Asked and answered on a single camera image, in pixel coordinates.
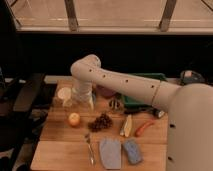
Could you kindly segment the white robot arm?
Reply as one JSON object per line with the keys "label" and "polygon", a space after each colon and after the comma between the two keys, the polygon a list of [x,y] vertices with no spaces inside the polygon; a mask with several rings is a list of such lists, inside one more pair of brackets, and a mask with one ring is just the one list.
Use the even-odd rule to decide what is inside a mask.
{"label": "white robot arm", "polygon": [[70,68],[80,87],[104,86],[168,114],[166,171],[213,171],[213,87],[105,70],[88,55]]}

